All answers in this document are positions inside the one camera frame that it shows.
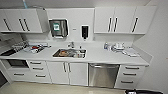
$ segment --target cabinet handle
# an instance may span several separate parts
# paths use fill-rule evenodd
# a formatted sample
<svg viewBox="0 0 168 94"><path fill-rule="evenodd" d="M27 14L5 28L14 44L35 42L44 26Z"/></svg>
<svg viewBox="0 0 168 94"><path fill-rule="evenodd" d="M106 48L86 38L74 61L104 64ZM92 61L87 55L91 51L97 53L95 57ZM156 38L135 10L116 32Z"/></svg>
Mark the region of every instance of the cabinet handle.
<svg viewBox="0 0 168 94"><path fill-rule="evenodd" d="M128 81L121 81L121 83L134 83L133 81L128 82Z"/></svg>
<svg viewBox="0 0 168 94"><path fill-rule="evenodd" d="M24 19L24 22L25 22L25 25L26 25L27 30L30 31L30 29L29 29L29 27L28 27L28 25L27 25L26 19Z"/></svg>
<svg viewBox="0 0 168 94"><path fill-rule="evenodd" d="M19 19L19 22L20 22L20 25L21 25L21 27L22 27L23 31L25 31L25 29L24 29L24 27L23 27L23 24L22 24L21 19Z"/></svg>
<svg viewBox="0 0 168 94"><path fill-rule="evenodd" d="M134 28L133 28L132 32L134 32L137 22L138 22L138 18L136 18L136 20L135 20L135 24L134 24Z"/></svg>
<svg viewBox="0 0 168 94"><path fill-rule="evenodd" d="M110 26L111 26L111 18L110 18L110 21L109 21L109 29L108 29L108 32L110 32Z"/></svg>
<svg viewBox="0 0 168 94"><path fill-rule="evenodd" d="M34 70L43 70L44 68L33 68Z"/></svg>
<svg viewBox="0 0 168 94"><path fill-rule="evenodd" d="M135 69L135 70L139 70L139 67L137 68L130 68L130 67L125 67L126 69Z"/></svg>
<svg viewBox="0 0 168 94"><path fill-rule="evenodd" d="M19 75L19 76L23 76L24 74L16 74L16 73L15 73L14 75Z"/></svg>
<svg viewBox="0 0 168 94"><path fill-rule="evenodd" d="M114 32L116 31L116 27L117 27L117 18L116 18L116 22L115 22Z"/></svg>
<svg viewBox="0 0 168 94"><path fill-rule="evenodd" d="M63 67L64 67L64 71L66 72L66 69L65 69L65 62L63 63Z"/></svg>
<svg viewBox="0 0 168 94"><path fill-rule="evenodd" d="M71 72L70 63L68 63L68 66L69 66L69 72Z"/></svg>
<svg viewBox="0 0 168 94"><path fill-rule="evenodd" d="M41 75L36 75L36 77L46 77L45 75L44 76L41 76Z"/></svg>
<svg viewBox="0 0 168 94"><path fill-rule="evenodd" d="M41 64L41 63L33 63L33 62L30 62L31 64Z"/></svg>
<svg viewBox="0 0 168 94"><path fill-rule="evenodd" d="M136 76L136 74L131 74L131 73L123 73L124 75L132 75L132 76Z"/></svg>
<svg viewBox="0 0 168 94"><path fill-rule="evenodd" d="M6 27L8 28L8 30L11 31L11 29L9 28L9 26L8 26L8 24L7 24L6 19L4 19L4 22L5 22L5 25L6 25Z"/></svg>

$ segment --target wall-mounted dispenser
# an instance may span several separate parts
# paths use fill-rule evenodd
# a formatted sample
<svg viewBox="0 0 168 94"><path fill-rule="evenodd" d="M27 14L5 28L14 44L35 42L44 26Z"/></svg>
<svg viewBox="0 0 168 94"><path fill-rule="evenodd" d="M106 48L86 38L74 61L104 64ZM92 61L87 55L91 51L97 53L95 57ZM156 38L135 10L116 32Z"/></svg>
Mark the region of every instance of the wall-mounted dispenser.
<svg viewBox="0 0 168 94"><path fill-rule="evenodd" d="M49 20L52 37L66 37L68 25L66 19Z"/></svg>
<svg viewBox="0 0 168 94"><path fill-rule="evenodd" d="M82 26L82 37L85 40L88 37L89 26Z"/></svg>

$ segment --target faucet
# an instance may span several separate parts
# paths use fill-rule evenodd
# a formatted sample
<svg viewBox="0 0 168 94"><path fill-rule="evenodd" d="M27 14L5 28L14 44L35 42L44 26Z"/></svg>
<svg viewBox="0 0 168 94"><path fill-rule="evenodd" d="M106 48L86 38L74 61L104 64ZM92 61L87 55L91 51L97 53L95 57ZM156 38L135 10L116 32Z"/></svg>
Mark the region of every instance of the faucet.
<svg viewBox="0 0 168 94"><path fill-rule="evenodd" d="M70 44L68 45L68 47L74 48L74 42L70 42Z"/></svg>

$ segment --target white wall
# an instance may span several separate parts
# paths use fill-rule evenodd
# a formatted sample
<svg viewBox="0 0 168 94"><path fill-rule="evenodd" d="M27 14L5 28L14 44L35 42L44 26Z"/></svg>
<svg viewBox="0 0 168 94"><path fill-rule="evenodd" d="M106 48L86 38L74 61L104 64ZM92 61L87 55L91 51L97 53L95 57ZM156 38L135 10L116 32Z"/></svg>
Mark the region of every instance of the white wall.
<svg viewBox="0 0 168 94"><path fill-rule="evenodd" d="M52 38L51 32L43 34L22 34L25 40L42 40L55 42L83 42L82 25L89 25L89 34L86 42L124 42L132 45L134 35L129 34L94 34L94 8L61 8L61 9L47 9L48 19L67 19L69 34L65 39Z"/></svg>
<svg viewBox="0 0 168 94"><path fill-rule="evenodd" d="M138 88L168 94L168 0L158 5L148 33L135 36L133 44L153 56Z"/></svg>
<svg viewBox="0 0 168 94"><path fill-rule="evenodd" d="M69 9L47 9L48 19L67 19L68 36L66 39L52 38L51 32L44 34L24 34L28 40L43 39L54 41L84 41L82 38L82 25L89 26L89 34L86 41L93 40L93 18L94 8L69 8Z"/></svg>

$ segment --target bottle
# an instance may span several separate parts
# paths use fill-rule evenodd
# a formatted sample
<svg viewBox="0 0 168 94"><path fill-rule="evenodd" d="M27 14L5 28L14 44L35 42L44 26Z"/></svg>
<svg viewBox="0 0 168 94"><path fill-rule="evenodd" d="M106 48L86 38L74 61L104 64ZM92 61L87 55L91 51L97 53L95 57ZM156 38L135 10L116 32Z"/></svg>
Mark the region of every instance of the bottle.
<svg viewBox="0 0 168 94"><path fill-rule="evenodd" d="M104 44L104 49L107 49L107 47L108 47L108 43L106 42L106 43Z"/></svg>

